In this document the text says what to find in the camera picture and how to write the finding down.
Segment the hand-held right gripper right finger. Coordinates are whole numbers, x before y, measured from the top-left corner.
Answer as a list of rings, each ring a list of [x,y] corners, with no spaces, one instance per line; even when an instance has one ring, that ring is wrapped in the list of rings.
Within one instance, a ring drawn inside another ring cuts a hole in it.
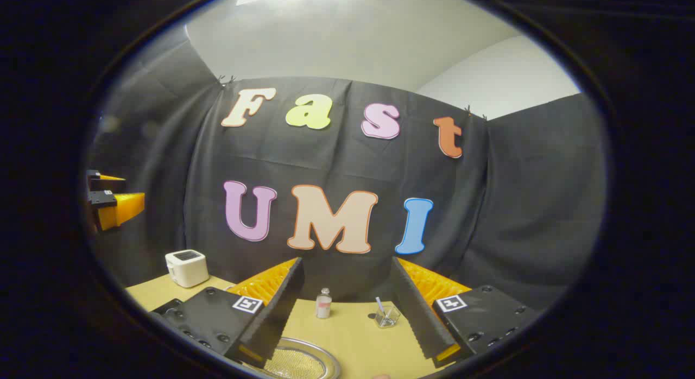
[[[392,259],[392,292],[424,357],[437,368],[501,346],[539,316],[497,287],[465,287],[399,257]]]

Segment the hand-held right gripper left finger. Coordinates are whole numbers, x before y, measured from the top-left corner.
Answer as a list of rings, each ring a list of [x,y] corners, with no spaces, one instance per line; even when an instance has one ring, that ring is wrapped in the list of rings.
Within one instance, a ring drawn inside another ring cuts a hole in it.
[[[305,283],[301,258],[280,263],[228,290],[207,287],[153,310],[155,319],[228,359],[263,368],[273,357]]]

